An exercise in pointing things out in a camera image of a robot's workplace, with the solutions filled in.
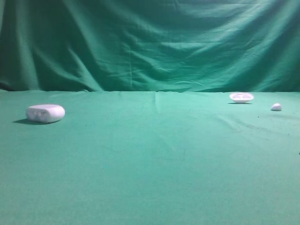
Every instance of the white oval object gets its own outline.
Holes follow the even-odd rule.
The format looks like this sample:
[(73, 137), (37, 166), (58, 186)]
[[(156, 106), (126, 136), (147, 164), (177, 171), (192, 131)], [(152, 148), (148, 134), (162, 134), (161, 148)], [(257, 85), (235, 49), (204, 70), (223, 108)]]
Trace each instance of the white oval object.
[(26, 117), (31, 121), (53, 123), (65, 116), (65, 110), (60, 105), (33, 105), (26, 109)]
[(272, 105), (271, 110), (273, 111), (281, 111), (282, 110), (282, 106), (279, 103), (276, 103), (274, 105)]
[(252, 94), (246, 92), (231, 93), (229, 97), (231, 98), (232, 101), (241, 104), (254, 99), (254, 96)]

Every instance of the white pebble-shaped object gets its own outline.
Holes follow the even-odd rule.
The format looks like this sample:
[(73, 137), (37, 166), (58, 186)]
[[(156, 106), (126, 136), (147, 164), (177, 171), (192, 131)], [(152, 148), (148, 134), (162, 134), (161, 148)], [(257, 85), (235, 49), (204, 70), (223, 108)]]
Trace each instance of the white pebble-shaped object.
[(33, 105), (26, 109), (26, 117), (31, 121), (53, 123), (65, 116), (65, 110), (60, 105)]
[(281, 111), (282, 110), (282, 106), (279, 103), (276, 103), (274, 105), (272, 105), (271, 110), (273, 111)]

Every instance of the green curtain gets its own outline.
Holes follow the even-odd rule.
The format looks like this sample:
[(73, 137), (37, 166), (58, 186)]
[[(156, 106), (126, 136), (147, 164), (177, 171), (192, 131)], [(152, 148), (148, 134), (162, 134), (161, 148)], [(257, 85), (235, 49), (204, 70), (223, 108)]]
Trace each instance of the green curtain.
[(1, 0), (0, 88), (299, 91), (299, 0)]

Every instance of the white foam object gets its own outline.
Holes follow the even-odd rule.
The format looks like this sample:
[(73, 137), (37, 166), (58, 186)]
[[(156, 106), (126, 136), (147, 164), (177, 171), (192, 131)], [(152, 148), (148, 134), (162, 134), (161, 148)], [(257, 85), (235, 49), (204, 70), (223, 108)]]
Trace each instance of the white foam object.
[(282, 106), (279, 103), (276, 103), (274, 105), (272, 105), (271, 110), (273, 111), (281, 111), (282, 110)]
[(26, 109), (26, 117), (31, 121), (53, 123), (65, 116), (65, 110), (60, 105), (33, 105)]
[(230, 96), (232, 101), (236, 103), (246, 103), (254, 99), (254, 96), (250, 93), (246, 92), (236, 92), (236, 93), (231, 93)]

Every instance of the white bowl-shaped object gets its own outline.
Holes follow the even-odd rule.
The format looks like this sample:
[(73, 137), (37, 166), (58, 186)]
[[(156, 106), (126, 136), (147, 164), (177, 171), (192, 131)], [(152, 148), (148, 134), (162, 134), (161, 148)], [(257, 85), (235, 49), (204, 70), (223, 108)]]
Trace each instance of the white bowl-shaped object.
[(240, 104), (249, 102), (254, 99), (254, 96), (252, 94), (246, 92), (231, 93), (229, 97), (232, 101)]

